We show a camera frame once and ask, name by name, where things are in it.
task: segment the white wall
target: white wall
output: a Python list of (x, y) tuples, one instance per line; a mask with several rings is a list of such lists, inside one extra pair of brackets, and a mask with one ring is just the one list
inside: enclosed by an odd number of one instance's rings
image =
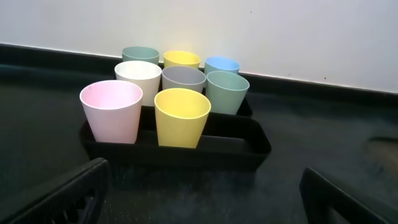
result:
[(398, 93), (397, 12), (397, 0), (0, 0), (0, 42), (188, 50), (243, 72)]

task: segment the black table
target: black table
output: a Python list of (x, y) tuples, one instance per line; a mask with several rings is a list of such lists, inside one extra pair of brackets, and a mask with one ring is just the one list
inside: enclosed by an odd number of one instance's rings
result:
[[(2, 65), (0, 77), (2, 200), (88, 161), (78, 96), (111, 76)], [(367, 148), (374, 136), (398, 136), (398, 108), (264, 93), (247, 99), (272, 145), (256, 173), (112, 166), (99, 223), (306, 223), (299, 182), (308, 166), (398, 207), (398, 172)]]

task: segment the green cup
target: green cup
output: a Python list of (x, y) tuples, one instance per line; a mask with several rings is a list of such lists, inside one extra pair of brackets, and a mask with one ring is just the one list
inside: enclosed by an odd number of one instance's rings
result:
[(123, 62), (131, 60), (140, 60), (145, 62), (159, 64), (159, 52), (150, 47), (126, 47), (122, 51)]
[(211, 112), (236, 114), (249, 87), (249, 82), (235, 73), (209, 72), (206, 97), (210, 100)]

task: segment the white cup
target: white cup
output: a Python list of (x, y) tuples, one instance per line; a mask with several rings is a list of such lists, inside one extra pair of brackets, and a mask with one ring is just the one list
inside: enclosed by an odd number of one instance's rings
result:
[(162, 69), (150, 62), (121, 62), (114, 68), (116, 79), (138, 85), (143, 92), (142, 105), (155, 106), (155, 96), (159, 90)]
[(80, 101), (98, 142), (135, 143), (141, 100), (139, 86), (121, 80), (96, 82), (80, 92)]

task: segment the cup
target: cup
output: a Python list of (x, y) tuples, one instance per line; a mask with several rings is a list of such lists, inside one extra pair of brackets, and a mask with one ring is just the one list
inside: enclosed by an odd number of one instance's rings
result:
[(206, 97), (211, 102), (211, 112), (236, 114), (249, 87), (249, 82), (235, 73), (209, 72)]
[(209, 100), (193, 90), (171, 88), (155, 97), (160, 146), (196, 148), (211, 109)]
[(150, 47), (126, 47), (122, 50), (123, 62), (131, 60), (141, 60), (145, 62), (159, 64), (159, 52)]
[(164, 67), (186, 66), (198, 69), (200, 57), (184, 51), (169, 51), (164, 53)]
[(158, 65), (143, 61), (121, 62), (114, 68), (117, 80), (129, 81), (138, 85), (144, 94), (143, 106), (154, 106), (154, 98), (159, 90), (162, 69)]
[(186, 88), (201, 93), (205, 82), (206, 75), (198, 69), (171, 66), (162, 71), (163, 90), (169, 88)]
[(139, 86), (120, 80), (96, 82), (80, 92), (80, 101), (96, 141), (135, 143), (142, 101)]
[(221, 57), (221, 56), (214, 56), (214, 57), (209, 57), (206, 59), (205, 63), (205, 74), (207, 75), (209, 72), (214, 72), (214, 71), (226, 71), (226, 72), (232, 72), (235, 74), (239, 73), (239, 63), (236, 62), (235, 60), (226, 58), (226, 57)]

